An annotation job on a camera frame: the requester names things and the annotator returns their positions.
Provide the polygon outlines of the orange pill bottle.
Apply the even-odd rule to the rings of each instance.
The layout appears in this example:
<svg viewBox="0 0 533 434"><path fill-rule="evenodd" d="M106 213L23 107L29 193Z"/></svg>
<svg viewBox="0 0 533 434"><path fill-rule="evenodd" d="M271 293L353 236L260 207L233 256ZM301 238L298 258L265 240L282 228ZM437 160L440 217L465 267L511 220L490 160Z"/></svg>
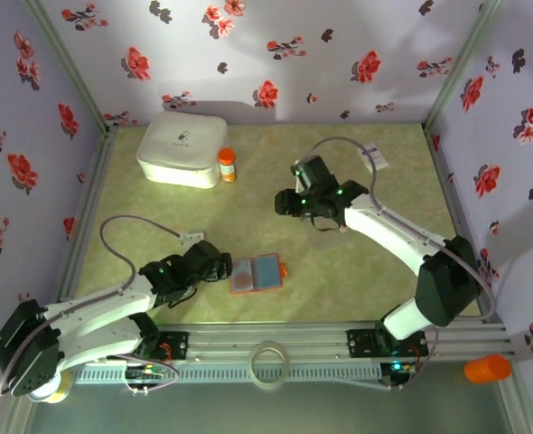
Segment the orange pill bottle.
<svg viewBox="0 0 533 434"><path fill-rule="evenodd" d="M232 148L222 148L218 153L221 179L232 183L236 180L236 153Z"/></svg>

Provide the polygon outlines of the aluminium frame post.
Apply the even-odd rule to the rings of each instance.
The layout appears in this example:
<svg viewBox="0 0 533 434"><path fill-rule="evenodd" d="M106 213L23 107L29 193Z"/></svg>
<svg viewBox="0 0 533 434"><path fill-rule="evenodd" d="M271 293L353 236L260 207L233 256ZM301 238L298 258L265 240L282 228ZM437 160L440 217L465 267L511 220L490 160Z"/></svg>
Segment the aluminium frame post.
<svg viewBox="0 0 533 434"><path fill-rule="evenodd" d="M18 2L32 17L43 39L51 47L56 61L60 64L62 71L69 79L70 84L76 91L83 106L93 118L94 123L98 126L101 135L107 137L111 128L103 119L96 101L92 97L87 84L83 80L79 69L61 39L45 7L42 5L41 0L18 0Z"/></svg>
<svg viewBox="0 0 533 434"><path fill-rule="evenodd" d="M425 134L431 132L431 128L437 119L444 113L445 106L449 102L454 92L454 89L459 85L460 78L469 65L471 57L479 45L485 38L488 28L494 19L494 15L498 12L504 0L482 0L481 7L478 12L478 17L468 35L462 49L459 51L454 66L451 68L444 81L444 85L439 91L434 105L428 112L425 121L422 123L422 129Z"/></svg>

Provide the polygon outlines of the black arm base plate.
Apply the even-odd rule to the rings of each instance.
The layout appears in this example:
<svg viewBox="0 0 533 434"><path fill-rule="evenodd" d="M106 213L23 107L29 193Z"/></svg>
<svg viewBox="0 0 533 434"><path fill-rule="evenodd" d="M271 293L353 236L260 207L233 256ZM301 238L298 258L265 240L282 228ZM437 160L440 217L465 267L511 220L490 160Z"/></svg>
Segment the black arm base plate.
<svg viewBox="0 0 533 434"><path fill-rule="evenodd" d="M346 339L350 358L422 358L429 353L424 332L397 340L385 330L350 329L346 331Z"/></svg>
<svg viewBox="0 0 533 434"><path fill-rule="evenodd" d="M123 352L123 355L160 362L185 360L189 337L190 334L184 331L161 332L157 337L146 338L135 350Z"/></svg>

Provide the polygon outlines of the aluminium side rail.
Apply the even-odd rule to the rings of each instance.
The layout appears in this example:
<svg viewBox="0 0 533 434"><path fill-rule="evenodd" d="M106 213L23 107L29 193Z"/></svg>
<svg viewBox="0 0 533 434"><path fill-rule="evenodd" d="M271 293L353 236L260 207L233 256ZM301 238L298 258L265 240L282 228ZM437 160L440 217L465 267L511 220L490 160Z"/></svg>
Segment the aluminium side rail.
<svg viewBox="0 0 533 434"><path fill-rule="evenodd" d="M458 235L461 235L471 243L476 270L485 281L484 290L476 299L481 314L484 316L487 315L482 322L488 324L501 323L502 320L497 312L498 299L495 290L500 279L499 269L491 264L490 253L487 249L485 249L486 256L481 256L482 248L478 247L473 239L456 190L458 183L454 180L454 172L449 168L443 153L435 149L434 138L437 136L437 133L434 134L425 123L421 123L421 128L435 165L438 180L442 186L445 203L451 216L454 230Z"/></svg>
<svg viewBox="0 0 533 434"><path fill-rule="evenodd" d="M92 157L58 274L55 297L57 302L70 301L76 295L117 131L117 127L111 128L98 141Z"/></svg>

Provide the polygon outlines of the aluminium frame rail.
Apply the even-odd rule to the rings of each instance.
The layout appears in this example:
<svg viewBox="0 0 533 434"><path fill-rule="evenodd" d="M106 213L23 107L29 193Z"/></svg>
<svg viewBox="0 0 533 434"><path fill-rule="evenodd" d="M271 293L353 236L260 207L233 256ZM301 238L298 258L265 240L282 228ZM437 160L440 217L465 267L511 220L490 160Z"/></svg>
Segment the aluminium frame rail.
<svg viewBox="0 0 533 434"><path fill-rule="evenodd" d="M350 358L346 331L375 329L370 323L231 323L207 325L169 325L161 332L184 331L190 334L186 359L175 363L227 364L249 360L255 347L264 341L280 343L292 363L347 363L350 361L469 361L490 354L507 358L513 345L501 324L458 322L438 331L425 331L428 356ZM144 340L134 322L106 326L71 344L61 343L61 367L123 355L135 350Z"/></svg>

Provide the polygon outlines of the orange plastic cup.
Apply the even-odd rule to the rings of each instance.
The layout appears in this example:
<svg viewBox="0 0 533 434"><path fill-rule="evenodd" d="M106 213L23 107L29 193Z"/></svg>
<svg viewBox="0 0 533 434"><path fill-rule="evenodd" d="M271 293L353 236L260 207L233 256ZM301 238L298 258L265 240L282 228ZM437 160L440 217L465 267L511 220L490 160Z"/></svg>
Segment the orange plastic cup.
<svg viewBox="0 0 533 434"><path fill-rule="evenodd" d="M463 367L465 378L474 384L500 382L512 374L510 361L500 354L490 354L471 360Z"/></svg>

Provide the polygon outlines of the orange card holder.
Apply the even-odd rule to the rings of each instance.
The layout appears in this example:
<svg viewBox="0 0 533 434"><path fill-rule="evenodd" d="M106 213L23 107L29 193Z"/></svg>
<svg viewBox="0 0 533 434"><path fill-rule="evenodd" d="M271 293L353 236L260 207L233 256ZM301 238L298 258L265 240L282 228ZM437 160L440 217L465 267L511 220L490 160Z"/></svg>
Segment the orange card holder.
<svg viewBox="0 0 533 434"><path fill-rule="evenodd" d="M249 292L233 294L230 292L229 283L229 293L231 295L256 293L265 290L281 288L284 285L284 278L287 276L288 272L286 270L285 263L280 260L278 254L271 253L257 257L242 259L251 260L254 288Z"/></svg>

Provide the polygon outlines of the white medicine box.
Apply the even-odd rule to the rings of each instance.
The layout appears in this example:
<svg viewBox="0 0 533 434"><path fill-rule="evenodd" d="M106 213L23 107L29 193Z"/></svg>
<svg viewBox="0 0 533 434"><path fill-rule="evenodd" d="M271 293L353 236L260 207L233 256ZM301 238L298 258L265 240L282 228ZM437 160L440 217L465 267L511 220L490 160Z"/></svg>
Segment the white medicine box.
<svg viewBox="0 0 533 434"><path fill-rule="evenodd" d="M152 182L211 189L220 179L219 151L228 142L222 118L163 111L148 125L136 161Z"/></svg>

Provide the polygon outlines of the clear tape roll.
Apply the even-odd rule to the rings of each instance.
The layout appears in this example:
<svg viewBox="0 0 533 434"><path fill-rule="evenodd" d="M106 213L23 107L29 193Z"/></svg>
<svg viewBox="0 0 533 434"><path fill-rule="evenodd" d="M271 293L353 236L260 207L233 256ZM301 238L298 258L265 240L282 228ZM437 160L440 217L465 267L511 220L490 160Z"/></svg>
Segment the clear tape roll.
<svg viewBox="0 0 533 434"><path fill-rule="evenodd" d="M263 353L270 352L276 354L282 363L281 373L273 380L266 381L258 377L257 360ZM275 391L279 389L289 378L291 371L291 359L286 349L275 341L264 341L258 344L252 351L248 361L248 375L250 380L263 391Z"/></svg>

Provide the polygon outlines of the green circuit board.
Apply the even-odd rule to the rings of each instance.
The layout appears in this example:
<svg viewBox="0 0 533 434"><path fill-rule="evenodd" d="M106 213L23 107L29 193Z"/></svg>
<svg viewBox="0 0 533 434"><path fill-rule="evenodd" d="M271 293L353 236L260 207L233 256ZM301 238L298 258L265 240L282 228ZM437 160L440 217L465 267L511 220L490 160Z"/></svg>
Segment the green circuit board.
<svg viewBox="0 0 533 434"><path fill-rule="evenodd" d="M412 377L416 375L419 367L420 365L417 362L406 363L403 361L393 361L380 364L383 377L391 377L393 375L408 375L409 377Z"/></svg>
<svg viewBox="0 0 533 434"><path fill-rule="evenodd" d="M125 370L125 379L129 382L160 382L168 370L159 365L128 364Z"/></svg>

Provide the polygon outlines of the small white paper packet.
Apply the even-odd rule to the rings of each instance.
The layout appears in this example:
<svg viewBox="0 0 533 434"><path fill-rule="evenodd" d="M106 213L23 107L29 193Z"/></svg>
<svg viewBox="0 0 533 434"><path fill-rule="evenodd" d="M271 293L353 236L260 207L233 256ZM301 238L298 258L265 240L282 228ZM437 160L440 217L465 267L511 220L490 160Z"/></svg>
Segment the small white paper packet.
<svg viewBox="0 0 533 434"><path fill-rule="evenodd" d="M374 171L388 167L388 161L374 143L368 143L357 149L359 157L368 171Z"/></svg>

